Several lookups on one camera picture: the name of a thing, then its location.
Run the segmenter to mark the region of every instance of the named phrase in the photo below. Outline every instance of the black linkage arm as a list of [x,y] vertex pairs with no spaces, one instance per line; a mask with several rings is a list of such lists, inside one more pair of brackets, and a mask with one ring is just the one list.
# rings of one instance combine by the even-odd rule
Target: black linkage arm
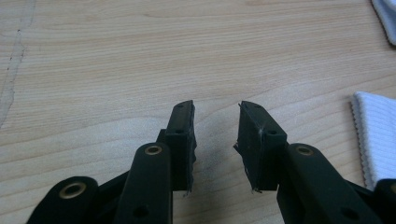
[[157,141],[136,151],[129,172],[102,186],[85,176],[63,180],[27,223],[172,223],[173,191],[192,188],[193,118],[192,101],[176,105]]
[[285,223],[395,223],[395,179],[379,181],[374,192],[345,181],[318,149],[289,145],[262,106],[242,102],[240,108],[235,148],[252,188],[277,190]]

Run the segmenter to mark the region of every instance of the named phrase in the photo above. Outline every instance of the wooden table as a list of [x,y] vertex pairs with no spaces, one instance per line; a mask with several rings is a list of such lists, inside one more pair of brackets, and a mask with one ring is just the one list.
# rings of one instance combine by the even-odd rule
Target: wooden table
[[125,172],[190,99],[195,183],[175,194],[174,222],[282,223],[232,148],[238,103],[363,185],[350,97],[396,98],[396,50],[370,1],[4,0],[0,32],[0,223],[24,223],[69,176]]

